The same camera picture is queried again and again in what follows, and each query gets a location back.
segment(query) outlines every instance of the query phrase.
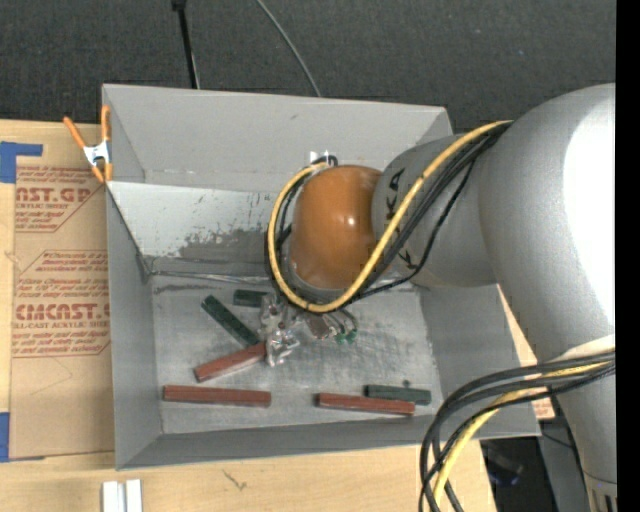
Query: orange clip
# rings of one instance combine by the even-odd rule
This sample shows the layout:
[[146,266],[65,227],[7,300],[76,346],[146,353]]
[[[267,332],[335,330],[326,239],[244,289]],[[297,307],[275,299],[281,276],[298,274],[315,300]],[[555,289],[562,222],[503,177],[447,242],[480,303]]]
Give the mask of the orange clip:
[[[111,163],[111,125],[109,123],[109,117],[111,114],[111,110],[109,109],[109,105],[102,105],[102,110],[100,112],[100,127],[102,134],[102,141],[97,146],[87,146],[87,143],[80,135],[78,128],[73,123],[73,121],[65,116],[62,119],[64,125],[71,132],[71,136],[73,140],[76,141],[76,144],[84,151],[87,160],[91,164],[91,171],[94,176],[98,179],[100,183],[104,183],[106,181],[111,181],[113,179],[113,163]],[[104,171],[101,171],[100,168],[96,165],[98,160],[104,160]]]

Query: yellow cable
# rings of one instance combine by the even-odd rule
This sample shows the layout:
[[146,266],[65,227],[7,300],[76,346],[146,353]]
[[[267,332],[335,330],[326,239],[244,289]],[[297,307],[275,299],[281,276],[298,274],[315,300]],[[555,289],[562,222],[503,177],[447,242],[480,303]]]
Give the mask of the yellow cable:
[[[594,363],[585,366],[576,366],[573,368],[566,368],[564,370],[557,370],[554,372],[549,372],[544,374],[543,377],[559,377],[562,375],[574,375],[576,373],[582,373],[588,370],[593,370],[596,368],[600,368],[608,363]],[[498,397],[491,403],[491,406],[500,405],[504,402],[508,402],[510,400],[514,400],[516,398],[520,398],[521,396],[529,393],[530,389],[521,389],[518,391],[510,391],[509,393],[505,393],[504,395]],[[480,416],[478,416],[474,421],[472,421],[465,430],[463,430],[460,437],[456,440],[447,459],[444,464],[440,468],[438,472],[438,478],[433,486],[433,497],[436,500],[436,503],[440,505],[440,500],[442,499],[442,493],[444,492],[444,486],[449,480],[449,474],[451,473],[451,469],[456,463],[456,460],[462,453],[462,450],[469,442],[469,440],[474,436],[474,434],[484,425],[489,418],[491,418],[495,413],[497,413],[499,409],[494,409],[492,411],[488,411]]]
[[409,189],[409,192],[407,192],[407,195],[404,196],[404,199],[400,203],[398,210],[396,211],[395,215],[389,222],[389,225],[387,226],[384,233],[380,237],[380,240],[376,244],[373,252],[371,253],[371,256],[369,257],[366,264],[360,271],[360,274],[358,274],[358,277],[356,278],[356,280],[353,282],[353,284],[349,288],[347,288],[347,290],[340,297],[329,302],[328,304],[311,304],[305,299],[303,299],[302,297],[299,297],[298,295],[296,295],[296,293],[289,287],[289,285],[287,285],[286,281],[282,277],[282,273],[278,265],[278,259],[276,257],[275,230],[276,230],[276,221],[278,218],[278,213],[280,211],[280,206],[282,205],[282,202],[284,201],[284,198],[286,194],[289,192],[289,190],[291,190],[300,179],[302,179],[307,174],[314,172],[316,169],[307,167],[302,171],[300,171],[285,185],[285,187],[282,189],[282,191],[278,195],[276,202],[273,206],[273,211],[271,212],[269,227],[267,229],[267,247],[269,251],[269,262],[271,264],[271,269],[273,271],[275,280],[278,283],[278,287],[283,291],[283,293],[287,296],[290,302],[292,302],[296,306],[299,306],[303,309],[311,311],[312,313],[327,313],[329,311],[333,311],[334,309],[338,309],[339,307],[344,305],[349,299],[351,299],[357,293],[357,291],[360,289],[360,287],[365,282],[367,277],[369,277],[371,272],[373,272],[376,264],[378,263],[378,260],[380,259],[380,256],[382,256],[382,253],[385,247],[388,245],[389,241],[391,240],[391,237],[393,236],[393,233],[395,232],[396,228],[400,224],[402,217],[404,216],[406,211],[409,209],[409,205],[412,199],[418,194],[418,192],[420,191],[420,188],[422,187],[426,179],[429,176],[431,176],[431,174],[433,174],[440,167],[440,165],[442,165],[443,162],[445,162],[451,155],[455,154],[456,151],[462,148],[465,144],[480,137],[481,135],[495,128],[496,126],[499,126],[501,124],[508,123],[508,122],[509,121],[497,121],[495,123],[481,126],[480,128],[477,128],[467,133],[463,137],[453,142],[453,144],[447,147],[442,153],[440,153],[436,157],[435,160],[433,160],[433,162],[429,164],[429,166],[422,172],[422,174],[414,182],[411,189]]

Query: gray robot arm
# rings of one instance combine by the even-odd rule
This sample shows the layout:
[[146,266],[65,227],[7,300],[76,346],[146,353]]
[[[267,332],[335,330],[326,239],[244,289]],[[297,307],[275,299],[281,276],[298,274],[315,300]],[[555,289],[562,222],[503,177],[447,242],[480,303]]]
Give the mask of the gray robot arm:
[[[401,155],[385,171],[374,196],[378,231],[393,177],[402,190],[440,151],[438,144]],[[530,111],[469,169],[413,282],[499,283],[541,361],[571,349],[580,354],[597,339],[613,345],[614,147],[613,85],[567,94]],[[398,178],[399,170],[404,172]],[[414,261],[463,174],[409,239]],[[615,395],[610,376],[559,397],[593,511],[617,510]]]

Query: gray surface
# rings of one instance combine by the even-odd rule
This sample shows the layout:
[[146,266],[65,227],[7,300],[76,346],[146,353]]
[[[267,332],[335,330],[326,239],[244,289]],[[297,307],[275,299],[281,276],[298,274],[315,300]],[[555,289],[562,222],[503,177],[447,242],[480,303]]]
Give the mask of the gray surface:
[[158,437],[162,426],[151,286],[144,282],[136,246],[110,194],[106,208],[116,466],[121,466]]
[[[194,285],[198,286],[192,282],[189,284],[192,288],[186,288],[184,291],[195,292],[198,289],[193,288]],[[162,294],[171,291],[179,290],[173,287],[165,289]],[[455,290],[451,295],[451,292],[451,290],[444,292],[449,295],[448,300],[440,300],[442,299],[441,292],[438,292],[437,298],[431,297],[431,299],[436,299],[433,307],[429,307],[432,315],[449,320],[444,323],[433,322],[429,330],[431,332],[430,339],[437,340],[442,344],[438,349],[440,357],[436,359],[436,362],[441,377],[446,375],[446,379],[449,380],[442,378],[441,383],[446,389],[453,390],[466,383],[468,378],[483,375],[489,369],[511,367],[509,354],[513,350],[513,342],[508,336],[506,324],[501,324],[505,326],[505,330],[494,329],[496,319],[502,318],[504,321],[500,302],[496,300],[497,290],[495,287],[482,288],[479,293],[469,293],[469,290]],[[429,300],[427,299],[423,304],[428,306]],[[250,316],[246,315],[246,308],[234,308],[238,314],[241,314],[242,310],[245,310],[245,315],[240,316],[248,322]],[[190,325],[199,324],[201,319],[197,317],[200,316],[200,312],[196,313],[194,309],[190,309],[190,312],[193,320]],[[467,318],[467,312],[473,312],[469,318]],[[469,348],[471,357],[459,357],[455,354],[455,350],[452,350],[452,345],[447,343],[451,341],[450,322],[453,321],[451,319],[461,320],[465,325],[471,325],[474,322],[475,329],[462,329],[456,338],[456,343]],[[161,322],[166,325],[167,319],[163,318]],[[491,322],[492,325],[489,326],[485,322]],[[440,330],[443,327],[447,329],[445,332]],[[208,336],[209,346],[206,350],[193,353],[190,353],[193,348],[193,338],[187,339],[178,336],[174,339],[175,346],[171,351],[175,353],[181,351],[183,359],[191,359],[194,363],[200,362],[197,359],[204,356],[205,351],[211,350],[214,345],[213,338],[218,338],[219,335],[223,335],[219,328],[215,331],[208,330],[206,336]],[[487,341],[485,336],[490,335],[497,336],[492,341],[494,347],[499,346],[500,343],[506,343],[507,346],[483,355],[482,346]],[[237,342],[231,339],[227,339],[226,343],[229,346],[238,346]],[[186,379],[187,369],[185,367],[185,363],[180,363],[179,369],[168,370],[175,371],[181,375],[181,378]],[[166,411],[172,405],[163,405],[162,407]],[[185,413],[189,408],[195,411],[201,407],[187,405],[180,406],[180,408],[181,412]],[[471,412],[473,412],[471,409],[463,409],[459,414],[456,414],[445,423],[442,435],[450,435],[457,423],[465,419],[466,415]],[[393,417],[361,421],[335,421],[333,423],[304,425],[303,427],[292,425],[277,428],[242,428],[217,432],[164,434],[120,467],[126,469],[148,465],[190,464],[203,460],[271,457],[416,444],[421,442],[432,420],[431,415],[418,415],[413,418]],[[503,438],[536,433],[538,433],[537,421],[532,409],[530,406],[523,406],[510,408],[494,416],[483,427],[479,436],[482,438]]]
[[[264,233],[274,194],[113,181],[111,193],[152,270],[158,258],[204,260],[211,272],[242,258],[264,273]],[[239,268],[226,273],[246,274]]]
[[[442,107],[119,85],[103,96],[121,123],[114,145],[126,137],[144,181],[162,185],[277,192],[310,151],[384,169],[436,120],[434,136],[451,133]],[[141,181],[116,148],[114,179]]]
[[[231,305],[237,285],[158,276],[153,283],[158,384],[197,384],[193,368],[243,348],[200,307],[210,294],[254,330],[259,310]],[[376,296],[349,310],[359,322],[354,345],[333,340],[303,342],[282,366],[266,363],[203,383],[203,386],[271,391],[268,409],[179,404],[160,405],[165,434],[307,425],[389,417],[321,409],[319,392],[363,394],[366,384],[430,389],[433,402],[416,414],[435,414],[442,402],[440,379],[427,338],[419,292]]]
[[589,499],[573,440],[562,426],[543,425],[540,452],[558,512],[589,512]]
[[[520,366],[496,285],[424,289],[422,309],[445,397],[474,379]],[[469,418],[491,401],[461,409],[443,431],[449,431],[452,424]],[[502,410],[479,431],[478,437],[512,437],[523,432],[539,433],[528,404]]]

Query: wooden table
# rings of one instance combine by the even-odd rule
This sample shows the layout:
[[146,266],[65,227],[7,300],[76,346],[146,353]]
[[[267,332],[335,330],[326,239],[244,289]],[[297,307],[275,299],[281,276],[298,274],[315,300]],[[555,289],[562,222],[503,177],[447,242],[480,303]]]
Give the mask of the wooden table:
[[[3,134],[12,126],[3,121]],[[15,131],[31,127],[36,133],[43,123],[16,122]],[[0,183],[0,412],[9,406],[14,195],[14,185]],[[117,472],[113,452],[47,457],[0,464],[0,509],[99,511],[102,482],[140,478],[145,512],[413,511],[417,460],[418,447],[409,446]],[[466,447],[451,481],[466,510],[495,512],[478,442]]]

